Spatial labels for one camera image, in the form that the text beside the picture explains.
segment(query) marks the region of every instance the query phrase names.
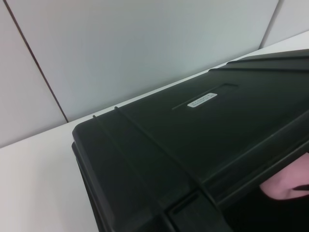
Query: case lid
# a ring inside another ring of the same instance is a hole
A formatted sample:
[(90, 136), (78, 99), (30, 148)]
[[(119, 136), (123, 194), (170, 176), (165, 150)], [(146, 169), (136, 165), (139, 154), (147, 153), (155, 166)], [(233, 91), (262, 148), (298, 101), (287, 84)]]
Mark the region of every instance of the case lid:
[(307, 54), (233, 61), (78, 125), (79, 165), (106, 228), (182, 231), (187, 213), (170, 212), (191, 194), (219, 212), (305, 153)]

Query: white wall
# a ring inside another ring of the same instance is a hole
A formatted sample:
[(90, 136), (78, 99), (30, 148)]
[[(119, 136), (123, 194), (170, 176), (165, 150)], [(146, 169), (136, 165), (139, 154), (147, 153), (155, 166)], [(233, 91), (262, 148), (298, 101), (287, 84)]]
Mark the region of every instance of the white wall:
[(65, 123), (0, 1), (0, 147)]
[(278, 14), (262, 47), (275, 44), (309, 30), (309, 1), (281, 0)]
[(69, 120), (258, 49), (277, 0), (8, 0)]

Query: pink fabric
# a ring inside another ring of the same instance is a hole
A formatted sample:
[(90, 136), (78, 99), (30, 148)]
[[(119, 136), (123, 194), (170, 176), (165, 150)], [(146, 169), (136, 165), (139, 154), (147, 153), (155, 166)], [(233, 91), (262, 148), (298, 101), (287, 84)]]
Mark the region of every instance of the pink fabric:
[(293, 190), (301, 185), (309, 185), (309, 153), (262, 183), (260, 188), (268, 197), (285, 200), (308, 195), (309, 191)]

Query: white table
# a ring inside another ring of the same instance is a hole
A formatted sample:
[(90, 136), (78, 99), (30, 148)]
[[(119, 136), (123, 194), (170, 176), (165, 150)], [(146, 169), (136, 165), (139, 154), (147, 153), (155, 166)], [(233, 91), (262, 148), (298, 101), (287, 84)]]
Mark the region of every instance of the white table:
[[(309, 49), (309, 32), (246, 56), (299, 49)], [(207, 71), (117, 106), (136, 101)], [(113, 108), (114, 106), (94, 115), (104, 114)], [(80, 118), (0, 149), (1, 232), (98, 231), (82, 176), (71, 149), (72, 130), (77, 124), (91, 117), (92, 115)]]

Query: white label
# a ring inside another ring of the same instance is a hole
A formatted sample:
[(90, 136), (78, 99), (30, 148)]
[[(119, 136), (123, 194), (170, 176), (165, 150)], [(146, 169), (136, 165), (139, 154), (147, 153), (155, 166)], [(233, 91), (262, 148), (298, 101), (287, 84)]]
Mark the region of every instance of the white label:
[(190, 107), (197, 107), (198, 105), (201, 105), (202, 103), (207, 102), (209, 99), (212, 99), (215, 96), (217, 96), (216, 93), (208, 93), (205, 96), (203, 96), (203, 97), (201, 97), (201, 98), (199, 98), (199, 99), (189, 103), (188, 106), (190, 106)]

